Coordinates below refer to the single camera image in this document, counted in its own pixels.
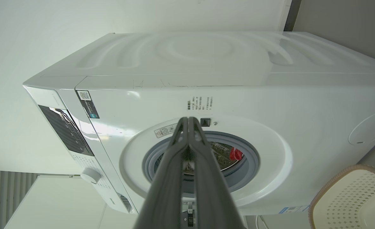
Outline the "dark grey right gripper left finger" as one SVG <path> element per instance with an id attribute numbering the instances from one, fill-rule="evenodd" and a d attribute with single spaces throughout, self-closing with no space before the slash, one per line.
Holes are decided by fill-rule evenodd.
<path id="1" fill-rule="evenodd" d="M 188 147 L 188 118 L 179 120 L 151 183 L 133 229 L 180 229 L 183 154 Z"/>

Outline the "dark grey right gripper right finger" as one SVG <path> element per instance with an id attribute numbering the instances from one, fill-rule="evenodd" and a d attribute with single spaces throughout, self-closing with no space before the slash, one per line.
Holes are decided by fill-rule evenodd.
<path id="1" fill-rule="evenodd" d="M 200 122 L 189 118 L 189 148 L 195 167 L 197 229 L 246 229 Z"/>

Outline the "red cloth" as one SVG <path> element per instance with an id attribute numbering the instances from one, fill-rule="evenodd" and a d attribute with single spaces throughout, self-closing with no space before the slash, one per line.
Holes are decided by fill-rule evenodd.
<path id="1" fill-rule="evenodd" d="M 230 161 L 240 161 L 242 160 L 242 157 L 243 157 L 243 152 L 241 152 L 237 148 L 234 148 L 234 147 L 231 148 L 230 154 L 229 154 Z"/>

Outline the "white washing machine dial knob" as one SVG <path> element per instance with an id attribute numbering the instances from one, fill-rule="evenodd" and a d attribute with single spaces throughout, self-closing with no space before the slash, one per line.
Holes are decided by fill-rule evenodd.
<path id="1" fill-rule="evenodd" d="M 84 168 L 82 173 L 80 174 L 80 177 L 89 183 L 97 184 L 100 179 L 102 178 L 102 175 L 91 168 Z"/>

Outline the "black glossy control display panel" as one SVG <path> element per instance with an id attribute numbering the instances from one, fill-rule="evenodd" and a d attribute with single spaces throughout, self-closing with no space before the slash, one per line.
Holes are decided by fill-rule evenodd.
<path id="1" fill-rule="evenodd" d="M 94 156 L 67 110 L 41 105 L 39 105 L 39 108 L 68 150 L 82 155 Z"/>

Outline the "cream perforated laundry basket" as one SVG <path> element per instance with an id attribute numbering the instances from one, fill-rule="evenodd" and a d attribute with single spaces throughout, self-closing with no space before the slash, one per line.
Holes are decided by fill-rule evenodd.
<path id="1" fill-rule="evenodd" d="M 375 168 L 353 165 L 334 176 L 312 200 L 311 229 L 375 229 Z"/>

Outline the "grey rubber door seal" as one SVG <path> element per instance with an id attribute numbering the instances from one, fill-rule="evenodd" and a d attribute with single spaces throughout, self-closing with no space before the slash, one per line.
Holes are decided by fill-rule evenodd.
<path id="1" fill-rule="evenodd" d="M 204 133 L 230 192 L 243 188 L 256 176 L 260 167 L 260 158 L 254 146 L 246 140 L 228 133 L 215 131 L 205 131 Z M 148 181 L 153 180 L 170 140 L 171 137 L 166 137 L 145 155 L 143 171 Z M 243 152 L 242 160 L 230 161 L 229 154 L 233 147 Z"/>

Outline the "grey warning sticker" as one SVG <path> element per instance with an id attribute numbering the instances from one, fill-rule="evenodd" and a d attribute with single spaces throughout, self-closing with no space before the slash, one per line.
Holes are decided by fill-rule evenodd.
<path id="1" fill-rule="evenodd" d="M 163 136 L 167 136 L 167 135 L 170 135 L 170 134 L 173 134 L 175 129 L 177 127 L 177 123 L 175 124 L 171 124 L 171 125 L 168 125 L 168 126 L 164 126 L 162 128 L 159 128 L 159 129 L 156 129 L 154 131 L 155 135 L 157 138 L 161 138 Z"/>

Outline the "blue white energy label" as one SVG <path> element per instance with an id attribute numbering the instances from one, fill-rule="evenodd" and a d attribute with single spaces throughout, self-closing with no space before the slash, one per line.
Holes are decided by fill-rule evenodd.
<path id="1" fill-rule="evenodd" d="M 302 206 L 296 206 L 296 207 L 285 207 L 279 212 L 279 214 L 304 212 L 304 211 L 308 210 L 309 207 L 310 207 L 310 205 L 302 205 Z"/>

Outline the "black text notice label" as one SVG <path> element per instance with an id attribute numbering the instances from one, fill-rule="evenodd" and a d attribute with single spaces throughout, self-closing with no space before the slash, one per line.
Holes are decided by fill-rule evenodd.
<path id="1" fill-rule="evenodd" d="M 214 97 L 205 95 L 192 95 L 186 99 L 187 111 L 209 112 L 214 109 Z"/>

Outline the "white cabinet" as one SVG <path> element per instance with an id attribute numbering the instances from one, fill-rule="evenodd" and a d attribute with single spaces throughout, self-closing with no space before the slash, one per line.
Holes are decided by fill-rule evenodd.
<path id="1" fill-rule="evenodd" d="M 40 175 L 5 229 L 133 229 L 137 219 L 111 209 L 79 176 Z"/>

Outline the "white front-load washing machine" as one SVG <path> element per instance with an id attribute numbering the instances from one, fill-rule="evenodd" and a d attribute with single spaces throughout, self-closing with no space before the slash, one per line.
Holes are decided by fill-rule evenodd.
<path id="1" fill-rule="evenodd" d="M 114 210 L 138 214 L 151 182 L 147 152 L 173 134 L 156 129 L 196 117 L 202 130 L 249 142 L 260 167 L 231 192 L 242 215 L 309 205 L 375 142 L 349 135 L 375 114 L 375 59 L 307 32 L 109 33 L 23 83 L 39 106 L 67 110 L 94 156 L 69 151 L 102 178 L 92 186 Z M 87 90 L 100 116 L 87 116 Z M 215 109 L 187 111 L 192 95 Z"/>

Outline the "dark QR code sticker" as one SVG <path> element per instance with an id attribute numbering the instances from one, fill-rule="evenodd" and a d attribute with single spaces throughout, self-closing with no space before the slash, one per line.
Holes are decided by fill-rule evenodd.
<path id="1" fill-rule="evenodd" d="M 92 101 L 89 91 L 87 90 L 76 90 L 77 96 L 84 108 L 87 116 L 91 119 L 99 119 L 100 116 L 97 112 L 97 109 Z"/>

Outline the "grey slatted panel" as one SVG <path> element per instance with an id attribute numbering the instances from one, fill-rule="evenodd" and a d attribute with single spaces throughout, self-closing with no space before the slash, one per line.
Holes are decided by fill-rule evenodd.
<path id="1" fill-rule="evenodd" d="M 0 229 L 4 229 L 39 174 L 0 171 Z"/>

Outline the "round white filter cover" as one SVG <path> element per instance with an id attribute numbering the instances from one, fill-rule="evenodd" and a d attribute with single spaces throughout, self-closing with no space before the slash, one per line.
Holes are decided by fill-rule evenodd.
<path id="1" fill-rule="evenodd" d="M 375 142 L 375 114 L 359 123 L 349 135 L 349 143 L 358 145 Z"/>

